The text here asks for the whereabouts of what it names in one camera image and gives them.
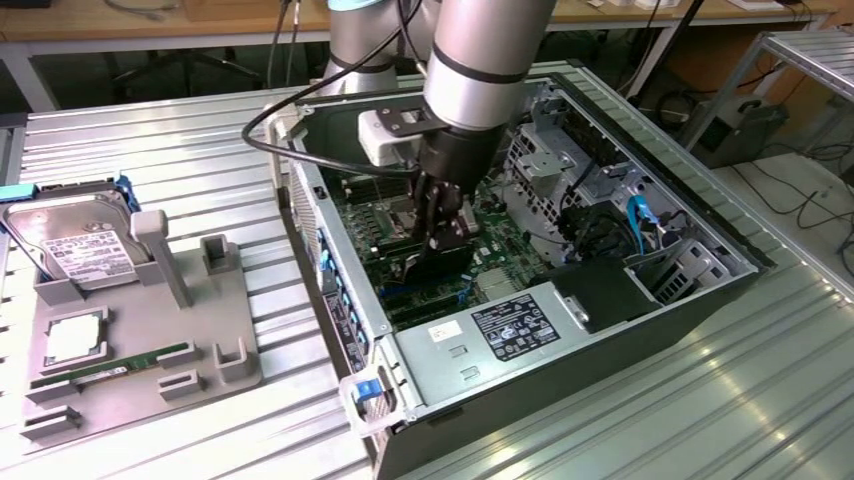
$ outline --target metal frame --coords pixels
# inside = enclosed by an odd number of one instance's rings
[[[807,29],[815,29],[828,18],[828,14],[814,16]],[[744,25],[759,23],[787,23],[791,16],[780,12],[768,12],[767,17],[746,17],[726,19],[698,19],[691,22],[691,26],[706,25]],[[652,28],[661,28],[663,31],[652,46],[652,50],[640,73],[635,79],[628,95],[636,94],[640,86],[647,80],[664,47],[672,38],[672,34],[679,23],[679,19],[652,21]],[[616,30],[636,29],[645,27],[645,20],[621,22],[595,22],[595,23],[555,23],[548,26],[548,31],[584,31],[584,30]],[[68,40],[68,41],[24,41],[0,42],[0,59],[2,60],[17,88],[20,89],[29,108],[33,112],[49,112],[57,110],[58,106],[50,90],[41,79],[38,71],[33,65],[33,57],[38,55],[60,55],[73,53],[98,52],[129,52],[138,50],[170,50],[178,48],[210,48],[225,46],[264,45],[269,43],[271,33],[244,33],[224,35],[193,35],[158,38],[116,38],[106,40]],[[329,40],[328,31],[299,32],[296,42],[325,42]]]
[[[711,100],[704,117],[682,133],[680,143],[688,150],[696,145],[718,110],[735,92],[738,83],[763,52],[795,67],[848,102],[854,102],[854,35],[839,29],[822,32],[762,33]],[[776,77],[780,73],[782,69],[771,76]],[[756,93],[766,93],[768,86],[763,82]]]

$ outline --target table leg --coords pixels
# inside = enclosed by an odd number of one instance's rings
[[[637,67],[640,70],[637,72],[637,76],[635,77],[635,81],[631,83],[631,88],[628,89],[625,98],[633,97],[640,91],[640,87],[643,87],[643,84],[649,78],[649,73],[652,73],[652,68],[655,67],[657,59],[664,53],[664,49],[667,48],[667,44],[669,43],[669,39],[672,38],[673,33],[676,33],[675,26],[661,28],[661,31],[657,34],[657,39],[655,40],[655,44],[652,45],[652,50],[649,50],[649,55],[645,57],[645,60]]]
[[[26,45],[0,43],[0,58],[12,74],[18,90],[24,94],[29,109],[33,112],[54,111],[57,109],[56,100],[32,64]]]

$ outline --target power supply label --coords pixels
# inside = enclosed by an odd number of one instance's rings
[[[76,282],[133,272],[133,262],[112,230],[41,242],[53,261]]]
[[[560,339],[529,294],[472,313],[471,317],[501,362]]]

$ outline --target hard drive holder slot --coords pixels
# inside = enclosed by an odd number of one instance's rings
[[[136,279],[142,286],[152,286],[165,282],[169,286],[169,293],[177,303],[177,307],[190,307],[192,297],[186,289],[186,283],[184,282],[174,257],[172,256],[165,241],[168,225],[165,214],[161,210],[133,213],[130,216],[130,235],[145,245],[153,257],[152,262],[134,265]],[[224,235],[218,234],[202,237],[200,240],[200,249],[208,275],[216,275],[233,270],[237,265],[234,258],[237,252],[228,243]],[[128,284],[105,288],[122,288],[125,285]],[[85,292],[81,291],[74,282],[66,278],[42,281],[41,276],[37,275],[33,289],[44,303],[50,307],[85,299]]]
[[[253,338],[244,340],[252,330],[237,245],[221,234],[208,235],[194,249],[173,254],[160,210],[130,215],[129,234],[150,261],[121,274],[125,283],[84,289],[70,279],[45,281],[36,274],[40,301],[18,432],[33,441],[33,451],[238,391],[261,379],[257,345]],[[56,344],[60,361],[48,364],[50,322],[81,321],[76,319],[88,314],[100,315],[104,329],[88,353],[68,354],[82,348],[68,335],[68,343]],[[150,327],[133,327],[148,322]],[[212,345],[212,351],[202,354],[198,345]],[[136,392],[132,399],[122,397],[126,385]],[[114,401],[134,405],[121,418],[104,414],[104,405]]]

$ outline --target black cable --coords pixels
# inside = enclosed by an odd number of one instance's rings
[[[544,240],[544,241],[547,241],[547,242],[556,243],[557,245],[567,245],[567,244],[569,243],[569,242],[567,242],[567,241],[563,241],[563,242],[561,242],[561,241],[559,241],[559,240],[553,240],[553,239],[548,238],[545,235],[543,235],[541,233],[532,232],[531,230],[525,230],[525,232],[527,232],[527,234],[528,234],[528,235],[531,235],[532,237],[536,237],[536,238],[539,238],[540,240]]]
[[[791,13],[791,21],[796,22],[798,21],[798,12],[795,11],[795,9],[787,5],[786,3],[780,3],[780,5],[783,7],[786,7],[786,10],[788,10],[788,13]]]
[[[577,252],[580,255],[581,250],[585,250],[585,246],[589,243],[589,240],[596,240],[596,238],[593,239],[587,239],[587,234],[589,233],[589,229],[592,228],[592,222],[593,220],[607,220],[608,222],[611,222],[611,224],[613,226],[616,226],[616,231],[619,232],[619,235],[623,239],[623,241],[625,241],[625,243],[631,246],[631,248],[633,249],[633,251],[639,251],[639,247],[637,247],[637,240],[633,236],[633,234],[631,233],[631,229],[628,228],[628,225],[625,225],[625,223],[623,223],[613,215],[605,213],[605,212],[597,212],[592,215],[592,217],[589,217],[585,220],[585,224],[584,226],[580,228],[580,234],[577,236],[577,238],[575,239],[575,244],[577,245]]]
[[[421,3],[421,0],[417,0],[415,2],[415,8],[412,8],[412,11],[409,12],[409,16],[405,19],[407,23],[409,20],[412,20],[412,17],[415,16],[415,12],[417,12],[420,3]],[[409,178],[409,176],[415,172],[417,172],[417,168],[396,169],[396,168],[376,167],[373,165],[348,164],[337,160],[333,160],[331,158],[321,157],[319,155],[297,152],[279,145],[271,145],[269,143],[261,142],[260,140],[256,140],[255,138],[252,138],[252,130],[255,130],[255,127],[257,127],[264,122],[264,120],[267,120],[272,116],[273,113],[276,113],[279,110],[281,110],[284,107],[291,105],[293,102],[305,98],[317,90],[327,87],[328,85],[335,83],[337,80],[344,78],[347,75],[349,75],[352,72],[355,72],[361,66],[364,66],[367,62],[371,61],[371,59],[379,54],[379,52],[381,52],[388,47],[388,45],[391,45],[391,42],[395,40],[399,34],[400,34],[400,27],[397,27],[393,30],[393,32],[391,32],[391,34],[385,37],[385,39],[380,42],[380,44],[373,48],[373,50],[371,50],[368,54],[364,57],[361,57],[361,59],[356,63],[353,63],[349,67],[344,68],[340,72],[337,72],[331,77],[319,81],[313,85],[309,85],[308,87],[305,87],[303,90],[300,90],[293,95],[291,95],[284,100],[281,100],[279,103],[276,103],[272,107],[267,108],[252,120],[249,120],[249,123],[245,124],[245,126],[242,127],[242,130],[240,131],[240,138],[242,138],[242,141],[246,143],[246,145],[252,146],[257,150],[275,153],[276,155],[281,155],[283,157],[289,158],[292,160],[313,163],[315,165],[320,165],[321,167],[327,167],[344,172],[356,173],[361,175],[376,175],[380,177],[385,176],[385,177]]]
[[[767,198],[764,198],[764,195],[759,193],[759,190],[756,189],[756,187],[754,187],[752,183],[750,183],[750,180],[747,180],[747,177],[744,176],[744,174],[740,172],[738,168],[735,168],[735,165],[730,165],[730,168],[735,171],[738,176],[742,177],[742,180],[752,190],[752,193],[756,194],[756,196],[759,197],[759,200],[762,200],[762,203],[764,203],[764,205],[771,209],[774,213],[776,213],[778,215],[788,215],[790,213],[794,213],[798,210],[800,210],[800,208],[803,207],[803,203],[799,203],[798,206],[790,210],[779,210],[776,207],[774,207],[774,205],[771,205],[771,202],[768,202]]]
[[[281,0],[279,5],[279,17],[276,18],[276,30],[272,34],[272,42],[269,43],[269,56],[267,57],[267,88],[272,88],[272,63],[276,55],[276,46],[279,45],[279,35],[281,35],[281,25],[284,24],[284,16],[288,13],[291,0]]]
[[[284,73],[284,86],[291,86],[291,67],[293,66],[293,49],[296,48],[296,34],[299,33],[299,7],[303,0],[296,0],[293,6],[293,31],[291,32],[291,48],[288,48],[288,66]]]
[[[415,50],[415,43],[412,42],[412,37],[409,37],[409,25],[408,21],[403,18],[403,0],[397,0],[397,24],[400,25],[400,33],[403,34],[403,40],[412,50],[412,56],[415,57],[415,62],[423,67],[424,60],[421,60],[420,55],[417,54],[417,50]]]
[[[812,23],[812,9],[811,9],[811,8],[810,8],[810,6],[806,4],[806,1],[800,2],[800,5],[803,5],[803,9],[806,10],[807,15],[810,16],[810,17],[807,18],[807,21],[806,21],[806,22],[807,22],[807,23]]]
[[[133,15],[140,15],[145,17],[148,20],[154,22],[161,22],[165,20],[164,16],[156,12],[168,12],[169,10],[174,10],[177,8],[177,4],[164,4],[158,7],[132,7],[129,5],[122,5],[114,0],[102,0],[104,4],[112,8],[113,10],[118,10],[120,12],[132,13]]]
[[[791,96],[798,91],[798,88],[800,87],[800,84],[803,83],[804,80],[806,80],[806,75],[802,74],[800,80],[798,80],[798,83],[795,83],[795,86],[792,87],[791,92],[788,92],[788,95],[786,95],[786,98],[783,98],[783,100],[780,100],[780,102],[779,102],[780,105],[783,105],[788,101]]]
[[[640,30],[640,33],[637,34],[637,38],[641,38],[641,36],[645,33],[651,32],[649,27],[652,26],[652,20],[655,20],[655,14],[657,13],[657,7],[660,6],[660,4],[661,4],[661,0],[655,0],[655,7],[652,8],[652,13],[649,14],[649,18],[645,21],[645,26],[643,27],[643,30]],[[631,74],[631,77],[628,77],[628,81],[616,88],[617,93],[621,93],[621,90],[624,90],[625,87],[631,86],[635,79],[637,78],[637,75],[640,74],[640,69],[643,68],[643,64],[645,63],[645,60],[649,58],[649,53],[652,52],[653,44],[655,44],[655,36],[653,34],[649,33],[649,41],[645,47],[645,51],[643,52],[643,57],[640,57],[640,63],[637,64],[637,68]],[[624,68],[623,68],[623,72],[620,72],[620,75],[619,75],[619,79],[616,82],[617,85],[619,85],[619,80],[623,79],[623,73],[624,73]]]
[[[818,195],[818,192],[816,192],[816,191],[815,191],[815,192],[812,192],[812,194],[807,197],[807,200],[803,202],[803,206],[800,207],[800,210],[798,211],[798,216],[795,217],[796,224],[798,224],[798,228],[799,228],[800,230],[810,230],[810,229],[812,229],[812,228],[815,228],[815,227],[818,227],[818,226],[820,226],[820,225],[824,225],[826,223],[832,222],[834,220],[839,220],[839,219],[846,219],[846,220],[847,220],[847,218],[846,218],[846,217],[848,217],[848,215],[854,214],[854,212],[846,212],[846,213],[842,213],[842,214],[839,214],[839,215],[832,215],[831,217],[828,217],[828,218],[826,218],[824,220],[820,220],[820,221],[818,221],[818,222],[812,223],[811,225],[804,225],[804,224],[800,222],[800,215],[803,215],[803,211],[806,210],[806,207],[807,207],[807,205],[808,205],[810,203],[812,203],[812,204],[815,204],[815,205],[819,205],[819,204],[818,204],[818,203],[815,203],[815,201],[812,200],[812,197],[815,197],[815,195]]]
[[[756,170],[759,170],[759,172],[768,178],[771,178],[774,181],[782,183],[783,185],[786,185],[788,188],[791,188],[798,195],[800,195],[802,198],[804,198],[803,203],[800,203],[795,208],[792,208],[791,210],[779,210],[778,208],[775,208],[770,202],[767,201],[767,199],[764,198],[764,196],[762,195],[762,193],[759,193],[758,189],[754,187],[754,185],[750,183],[750,181],[747,180],[747,177],[742,174],[742,172],[738,170],[738,168],[735,168],[735,165],[732,165],[730,168],[732,168],[732,170],[735,170],[735,173],[738,173],[738,176],[742,178],[742,180],[744,181],[744,183],[747,184],[747,186],[750,187],[750,189],[754,191],[754,193],[756,194],[756,196],[759,197],[759,199],[762,200],[762,203],[764,203],[764,205],[771,209],[771,211],[779,215],[788,215],[792,212],[796,212],[798,210],[803,210],[803,208],[806,207],[806,205],[808,205],[810,203],[812,203],[818,208],[820,208],[824,212],[827,212],[831,217],[826,219],[826,221],[819,222],[815,225],[810,225],[810,226],[804,226],[800,224],[800,222],[798,222],[798,227],[802,228],[803,230],[807,230],[810,228],[815,228],[818,225],[822,225],[823,223],[827,223],[830,220],[838,220],[838,219],[843,219],[844,217],[847,217],[848,215],[854,215],[854,211],[851,212],[846,212],[846,213],[840,213],[836,214],[832,210],[830,210],[827,207],[824,207],[820,203],[818,203],[815,200],[812,200],[812,197],[815,196],[815,193],[812,193],[811,195],[807,195],[806,193],[803,193],[803,191],[794,186],[790,182],[787,182],[786,180],[783,180],[782,178],[771,175],[759,165],[756,165],[752,162],[747,162],[750,165],[754,166],[754,168]]]
[[[563,192],[563,197],[560,197],[561,210],[563,210],[563,205],[565,204],[565,199],[569,197],[569,195],[572,195],[572,193],[575,193],[575,190],[577,190],[577,187],[584,182],[584,180],[587,180],[587,177],[589,176],[589,173],[592,172],[592,169],[595,166],[596,166],[596,162],[593,160],[589,160],[589,163],[584,167],[584,171],[577,176],[577,179],[575,179],[575,183],[572,183],[572,185],[569,185],[569,188],[565,189],[565,192]]]

